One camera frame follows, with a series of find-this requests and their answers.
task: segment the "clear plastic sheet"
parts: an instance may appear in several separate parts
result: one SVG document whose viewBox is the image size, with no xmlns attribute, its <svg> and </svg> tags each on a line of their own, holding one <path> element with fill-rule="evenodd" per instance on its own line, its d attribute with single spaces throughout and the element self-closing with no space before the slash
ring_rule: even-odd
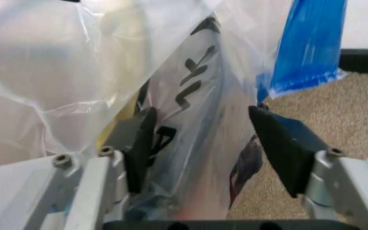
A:
<svg viewBox="0 0 368 230">
<path fill-rule="evenodd" d="M 292 2 L 302 7 L 291 9 Z M 341 30 L 344 7 L 340 4 L 345 1 L 336 2 L 331 3 L 332 10 L 341 24 L 311 18 L 310 22 L 318 24 L 309 23 L 305 28 L 324 28 L 330 22 L 328 27 Z M 221 24 L 222 55 L 231 67 L 226 71 L 255 100 L 257 78 L 258 88 L 271 92 L 276 86 L 273 79 L 285 79 L 274 73 L 288 73 L 274 72 L 276 66 L 288 64 L 288 52 L 283 53 L 282 61 L 277 60 L 281 38 L 289 41 L 299 35 L 285 33 L 289 31 L 284 31 L 288 15 L 291 23 L 287 28 L 299 29 L 291 19 L 296 15 L 304 19 L 305 9 L 319 10 L 317 19 L 328 13 L 329 9 L 317 8 L 318 4 L 325 0 L 2 0 L 1 152 L 26 152 L 30 157 L 82 152 L 213 11 Z M 301 39 L 299 48 L 327 37 L 325 32 L 306 31 L 313 36 Z M 340 37 L 333 41 L 331 47 L 313 47 L 333 48 L 328 53 L 335 55 Z M 337 66 L 334 64 L 332 60 L 330 66 Z M 285 76 L 300 83 L 311 79 L 304 74 Z"/>
<path fill-rule="evenodd" d="M 0 1 L 0 143 L 81 152 L 218 2 Z"/>
</svg>

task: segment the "blue object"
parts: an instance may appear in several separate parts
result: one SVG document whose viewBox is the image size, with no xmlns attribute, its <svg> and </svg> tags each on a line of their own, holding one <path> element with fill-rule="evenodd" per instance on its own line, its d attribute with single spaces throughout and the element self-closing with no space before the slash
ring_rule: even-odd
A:
<svg viewBox="0 0 368 230">
<path fill-rule="evenodd" d="M 271 96 L 343 76 L 338 65 L 345 9 L 346 0 L 293 1 L 278 48 L 269 88 Z"/>
</svg>

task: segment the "beige carpet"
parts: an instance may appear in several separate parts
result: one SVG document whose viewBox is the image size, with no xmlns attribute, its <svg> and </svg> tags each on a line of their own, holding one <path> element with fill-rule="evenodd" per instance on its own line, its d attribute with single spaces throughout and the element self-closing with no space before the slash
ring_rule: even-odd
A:
<svg viewBox="0 0 368 230">
<path fill-rule="evenodd" d="M 340 81 L 266 103 L 272 112 L 301 120 L 332 147 L 368 158 L 368 74 L 348 73 Z M 228 214 L 230 219 L 300 219 L 300 199 L 288 196 L 265 159 Z"/>
</svg>

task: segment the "hex socket screw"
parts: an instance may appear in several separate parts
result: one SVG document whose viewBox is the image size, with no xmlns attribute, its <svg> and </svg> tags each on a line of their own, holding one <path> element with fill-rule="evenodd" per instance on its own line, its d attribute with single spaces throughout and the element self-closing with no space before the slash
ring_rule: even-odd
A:
<svg viewBox="0 0 368 230">
<path fill-rule="evenodd" d="M 52 164 L 58 169 L 68 169 L 72 166 L 72 157 L 68 154 L 57 155 L 53 160 Z"/>
</svg>

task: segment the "screw head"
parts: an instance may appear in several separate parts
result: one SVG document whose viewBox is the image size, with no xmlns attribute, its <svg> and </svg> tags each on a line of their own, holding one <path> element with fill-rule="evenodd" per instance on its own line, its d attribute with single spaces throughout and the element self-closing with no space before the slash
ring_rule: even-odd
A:
<svg viewBox="0 0 368 230">
<path fill-rule="evenodd" d="M 115 150 L 112 146 L 103 146 L 97 153 L 98 157 L 112 157 L 115 155 Z"/>
<path fill-rule="evenodd" d="M 52 160 L 52 163 L 55 168 L 65 170 L 72 166 L 72 157 L 68 154 L 60 154 Z"/>
<path fill-rule="evenodd" d="M 344 156 L 345 154 L 340 149 L 333 148 L 333 149 L 327 150 L 326 152 L 326 157 L 331 161 L 334 161 L 335 159 L 339 157 L 344 157 Z"/>
</svg>

